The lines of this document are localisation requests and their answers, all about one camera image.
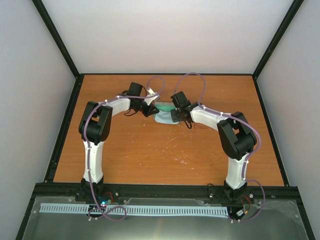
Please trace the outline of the grey leather glasses case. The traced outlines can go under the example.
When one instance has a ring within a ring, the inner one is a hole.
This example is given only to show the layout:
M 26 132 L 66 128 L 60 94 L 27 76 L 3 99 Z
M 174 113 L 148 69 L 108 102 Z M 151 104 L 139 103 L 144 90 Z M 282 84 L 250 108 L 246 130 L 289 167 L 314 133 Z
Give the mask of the grey leather glasses case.
M 156 102 L 155 107 L 162 112 L 171 112 L 171 110 L 174 110 L 176 107 L 172 102 Z

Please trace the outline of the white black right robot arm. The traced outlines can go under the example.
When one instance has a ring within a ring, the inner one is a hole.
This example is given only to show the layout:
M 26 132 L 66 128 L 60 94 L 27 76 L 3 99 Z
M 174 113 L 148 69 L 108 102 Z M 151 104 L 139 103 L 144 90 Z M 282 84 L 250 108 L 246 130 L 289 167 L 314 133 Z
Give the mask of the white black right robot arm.
M 223 152 L 228 157 L 227 176 L 223 183 L 225 198 L 233 202 L 246 190 L 247 165 L 257 138 L 242 112 L 223 113 L 200 103 L 191 103 L 183 91 L 171 96 L 175 109 L 171 110 L 173 122 L 184 122 L 191 129 L 193 123 L 218 132 Z

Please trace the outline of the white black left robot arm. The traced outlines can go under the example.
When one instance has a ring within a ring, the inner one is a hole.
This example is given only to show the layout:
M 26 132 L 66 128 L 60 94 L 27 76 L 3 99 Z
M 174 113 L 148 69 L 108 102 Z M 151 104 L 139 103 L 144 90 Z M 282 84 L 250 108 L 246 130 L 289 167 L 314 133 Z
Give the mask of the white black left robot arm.
M 141 84 L 132 82 L 128 90 L 115 98 L 101 102 L 89 101 L 85 107 L 78 127 L 85 149 L 81 186 L 92 201 L 99 201 L 104 195 L 103 148 L 111 131 L 112 117 L 130 110 L 141 112 L 145 117 L 159 113 L 154 102 L 160 98 L 160 94 L 147 87 L 146 96 L 141 96 L 143 88 Z

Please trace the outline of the red thin-frame sunglasses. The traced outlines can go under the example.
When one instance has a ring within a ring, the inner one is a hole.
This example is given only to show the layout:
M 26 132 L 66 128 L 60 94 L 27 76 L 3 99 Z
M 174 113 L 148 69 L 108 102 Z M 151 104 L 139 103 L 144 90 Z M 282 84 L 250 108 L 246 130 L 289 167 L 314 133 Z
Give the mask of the red thin-frame sunglasses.
M 215 130 L 215 128 L 212 128 L 210 126 L 206 126 L 206 125 L 194 125 L 193 126 L 194 129 L 203 129 L 203 130 Z

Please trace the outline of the light blue cleaning cloth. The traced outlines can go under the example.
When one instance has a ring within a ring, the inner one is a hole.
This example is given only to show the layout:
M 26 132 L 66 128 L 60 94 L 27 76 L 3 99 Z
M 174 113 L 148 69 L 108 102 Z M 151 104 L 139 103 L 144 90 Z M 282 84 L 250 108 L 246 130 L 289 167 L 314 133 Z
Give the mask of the light blue cleaning cloth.
M 169 111 L 160 111 L 154 115 L 154 121 L 159 124 L 177 125 L 178 122 L 173 122 L 171 113 Z

